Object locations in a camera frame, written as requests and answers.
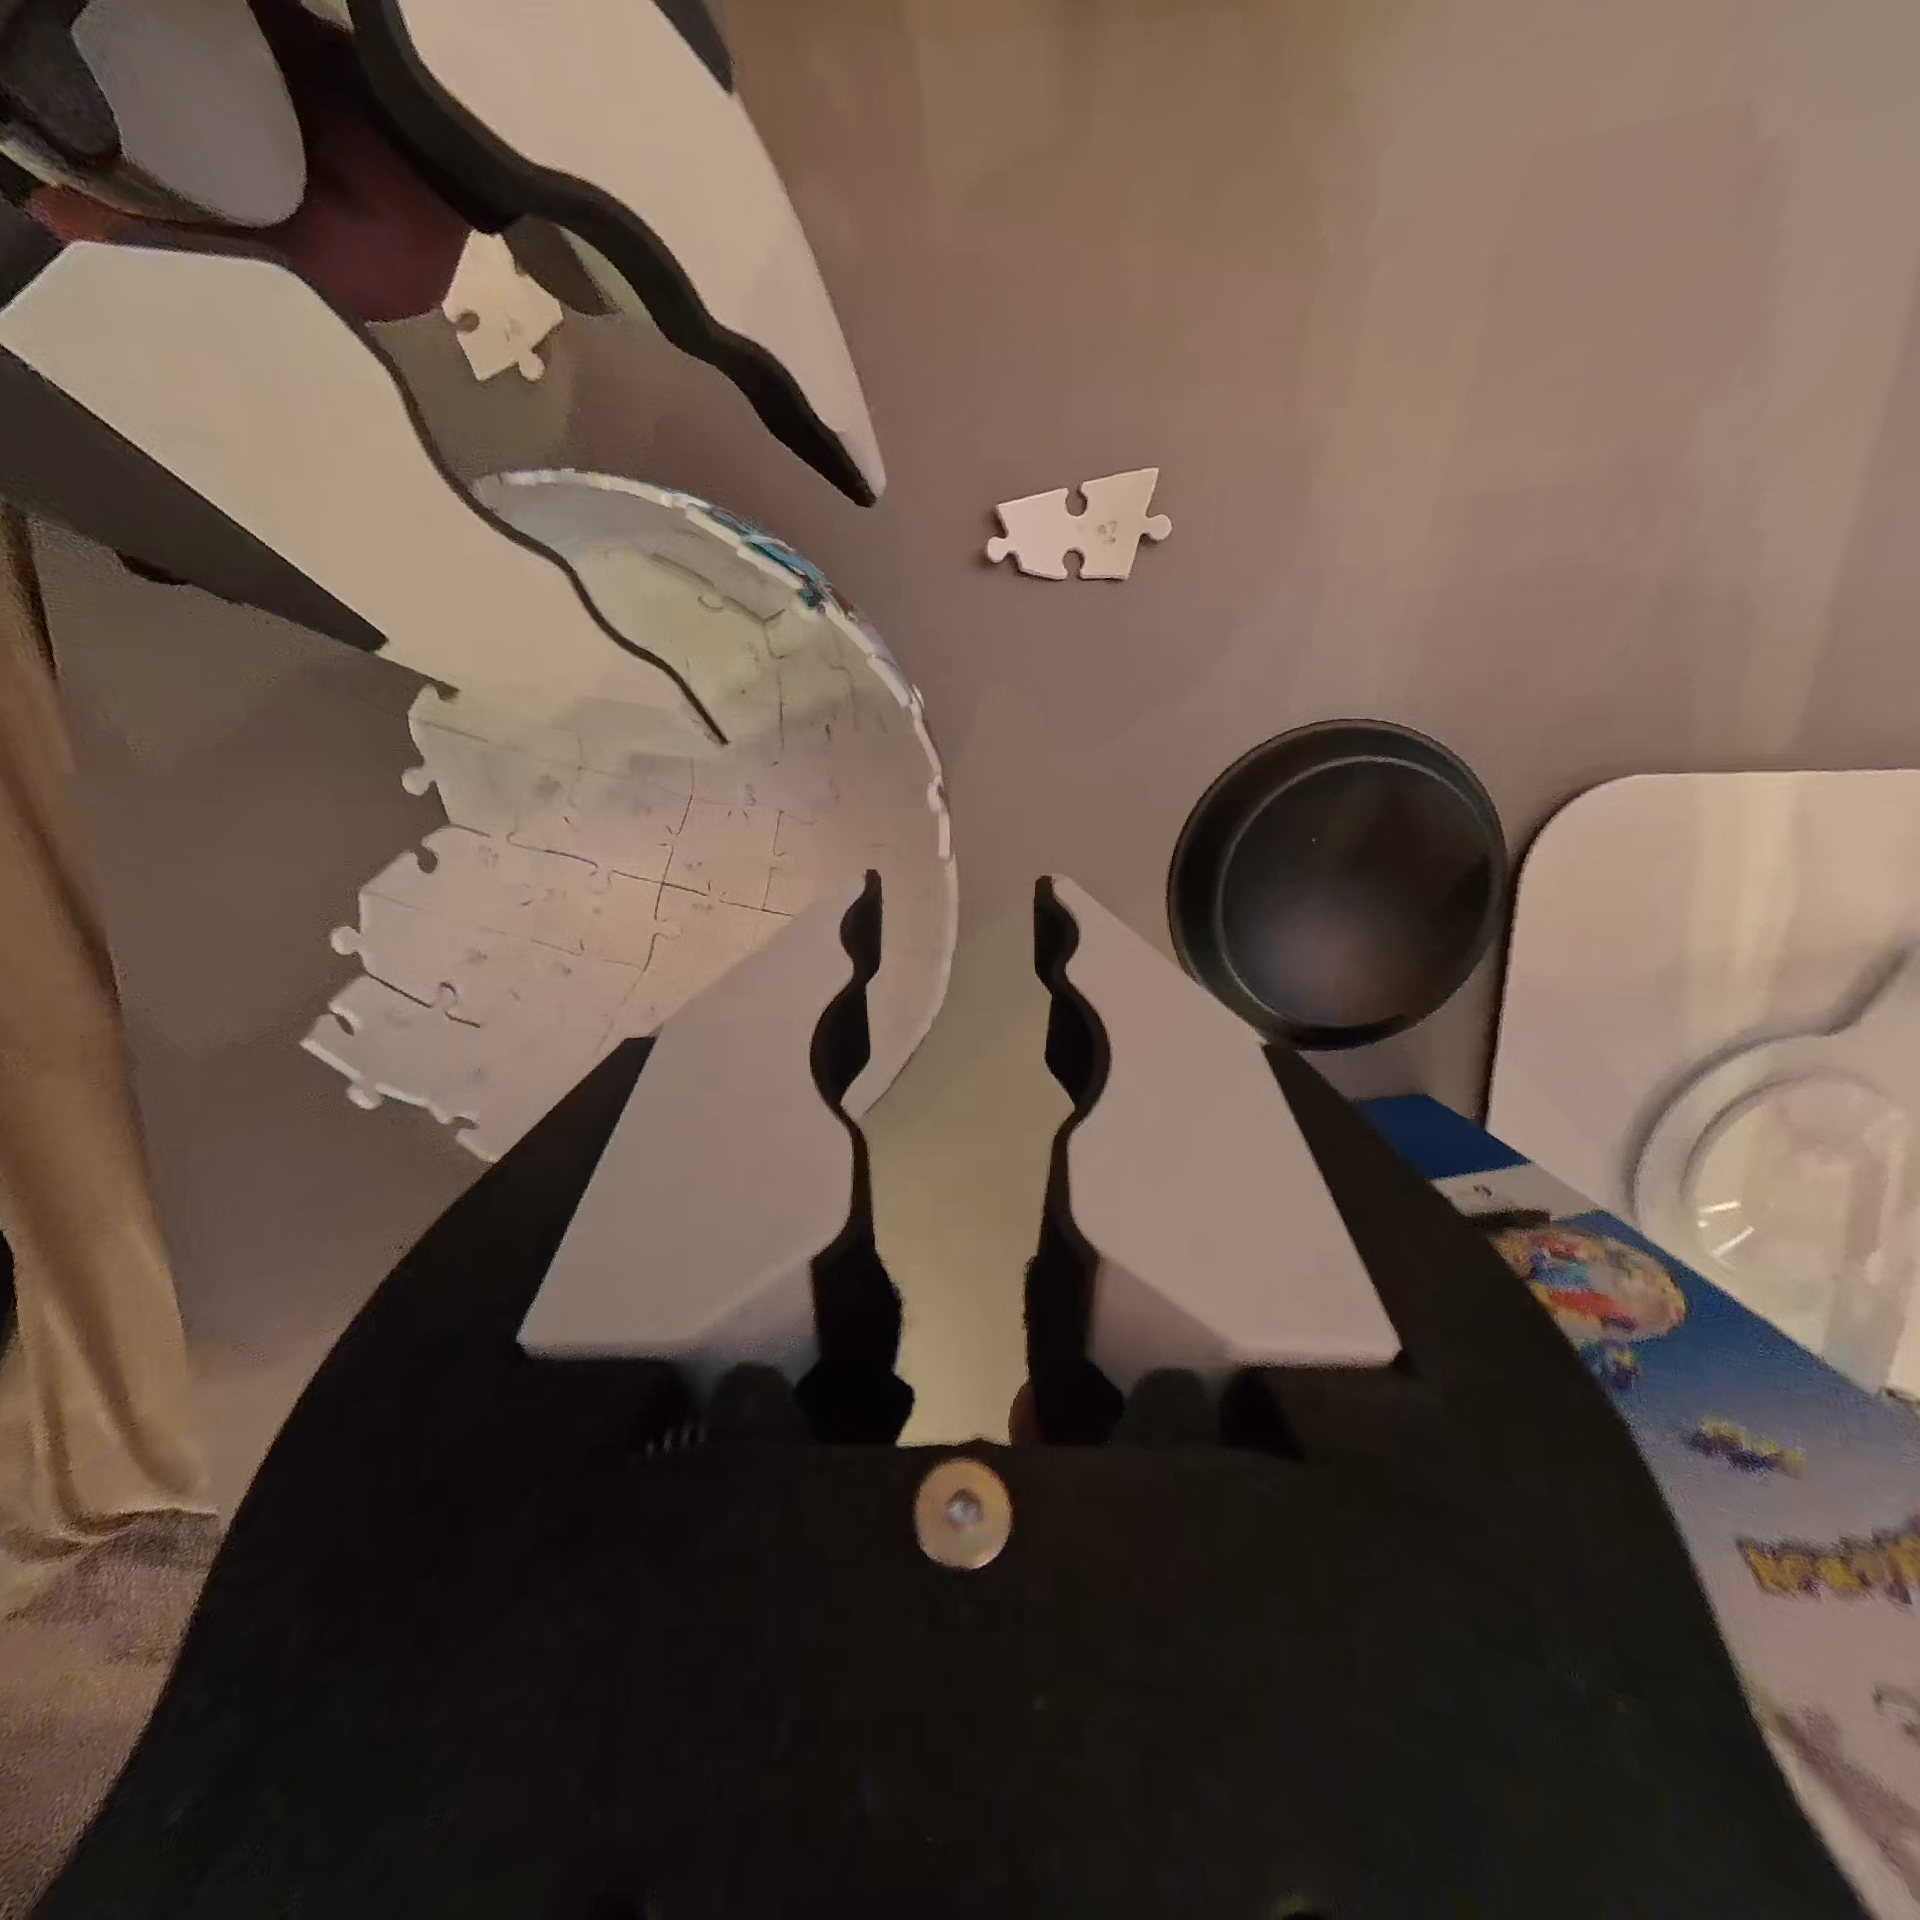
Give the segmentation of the person's beige trousers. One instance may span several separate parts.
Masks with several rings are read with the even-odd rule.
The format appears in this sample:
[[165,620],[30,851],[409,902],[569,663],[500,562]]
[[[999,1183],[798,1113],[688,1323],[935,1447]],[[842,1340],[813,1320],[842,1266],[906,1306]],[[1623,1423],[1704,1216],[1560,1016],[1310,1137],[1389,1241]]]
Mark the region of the person's beige trousers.
[[1,524],[4,1578],[207,1513],[32,542]]

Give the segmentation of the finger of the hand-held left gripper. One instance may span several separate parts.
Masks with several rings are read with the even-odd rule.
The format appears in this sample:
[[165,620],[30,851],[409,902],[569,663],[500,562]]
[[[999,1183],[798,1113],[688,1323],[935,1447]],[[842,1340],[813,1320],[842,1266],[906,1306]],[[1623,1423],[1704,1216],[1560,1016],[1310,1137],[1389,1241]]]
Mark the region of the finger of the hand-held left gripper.
[[685,674],[448,473],[390,359],[248,252],[26,240],[4,272],[4,487],[143,567],[570,728],[727,743]]
[[848,339],[705,6],[352,2],[373,94],[479,226],[608,263],[854,506],[885,468]]

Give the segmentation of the black round stand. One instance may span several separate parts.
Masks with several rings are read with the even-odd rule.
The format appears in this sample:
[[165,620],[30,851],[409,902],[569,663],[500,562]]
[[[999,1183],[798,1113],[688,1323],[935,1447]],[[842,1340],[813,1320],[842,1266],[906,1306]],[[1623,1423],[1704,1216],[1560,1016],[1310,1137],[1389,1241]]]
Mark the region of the black round stand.
[[1362,1049],[1437,1014],[1495,951],[1497,806],[1437,739],[1334,719],[1237,758],[1168,863],[1172,951],[1261,1038]]

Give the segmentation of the half-built puzzle ball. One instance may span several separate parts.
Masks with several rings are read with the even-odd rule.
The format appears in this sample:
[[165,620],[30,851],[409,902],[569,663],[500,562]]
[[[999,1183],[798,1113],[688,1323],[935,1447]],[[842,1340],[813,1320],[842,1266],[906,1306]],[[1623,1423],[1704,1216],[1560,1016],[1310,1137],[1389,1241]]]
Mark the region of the half-built puzzle ball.
[[446,824],[364,882],[330,936],[357,971],[301,1049],[358,1110],[423,1110],[498,1161],[613,1048],[878,873],[864,1113],[938,1016],[957,940],[919,690],[810,562],[709,500],[569,468],[473,490],[694,682],[727,745],[680,747],[633,708],[532,732],[418,692],[401,783]]

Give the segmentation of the person's left hand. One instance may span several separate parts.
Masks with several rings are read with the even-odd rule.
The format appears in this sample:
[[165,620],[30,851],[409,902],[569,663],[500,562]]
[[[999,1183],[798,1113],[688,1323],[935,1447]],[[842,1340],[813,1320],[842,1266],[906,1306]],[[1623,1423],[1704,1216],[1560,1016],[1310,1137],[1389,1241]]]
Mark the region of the person's left hand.
[[473,233],[469,219],[357,92],[322,80],[298,92],[294,108],[304,198],[273,230],[277,252],[357,320],[440,311]]

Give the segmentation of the blue puzzle box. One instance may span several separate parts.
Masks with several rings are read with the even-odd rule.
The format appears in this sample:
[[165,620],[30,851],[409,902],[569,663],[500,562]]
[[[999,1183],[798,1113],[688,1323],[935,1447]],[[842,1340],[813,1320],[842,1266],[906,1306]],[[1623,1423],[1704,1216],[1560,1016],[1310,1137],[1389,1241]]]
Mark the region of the blue puzzle box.
[[1918,1439],[1426,1096],[1360,1113],[1486,1231],[1631,1432],[1791,1790],[1871,1916],[1918,1916]]

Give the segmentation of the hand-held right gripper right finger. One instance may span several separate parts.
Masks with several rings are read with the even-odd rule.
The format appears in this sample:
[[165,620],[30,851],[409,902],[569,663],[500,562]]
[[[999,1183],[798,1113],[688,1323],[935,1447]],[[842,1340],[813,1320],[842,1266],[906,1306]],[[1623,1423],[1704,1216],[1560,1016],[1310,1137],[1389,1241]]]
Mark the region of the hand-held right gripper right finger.
[[1030,1419],[1100,1446],[1152,1377],[1381,1370],[1400,1338],[1256,1032],[1065,875],[1038,881],[1070,1112],[1024,1275]]

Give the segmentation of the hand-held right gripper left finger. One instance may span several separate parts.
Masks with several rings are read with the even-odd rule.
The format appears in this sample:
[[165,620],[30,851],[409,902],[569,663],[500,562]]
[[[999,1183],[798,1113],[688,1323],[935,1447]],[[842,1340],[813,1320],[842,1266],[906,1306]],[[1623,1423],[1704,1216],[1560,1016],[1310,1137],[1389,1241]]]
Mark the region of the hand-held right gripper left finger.
[[641,1360],[703,1401],[777,1377],[813,1439],[890,1447],[914,1406],[848,1096],[873,1056],[864,871],[655,1032],[519,1323],[542,1360]]

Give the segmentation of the white puzzle piece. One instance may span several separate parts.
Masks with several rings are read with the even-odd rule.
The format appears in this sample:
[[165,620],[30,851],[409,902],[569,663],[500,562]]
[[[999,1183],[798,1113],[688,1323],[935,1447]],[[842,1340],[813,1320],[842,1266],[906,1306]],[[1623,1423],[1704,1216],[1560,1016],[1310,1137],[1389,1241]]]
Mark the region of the white puzzle piece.
[[471,231],[438,306],[473,382],[546,376],[543,346],[564,323],[564,306],[530,278],[505,238]]
[[983,561],[1047,583],[1125,583],[1140,545],[1170,536],[1170,519],[1153,512],[1158,481],[1160,468],[1145,466],[1000,500]]

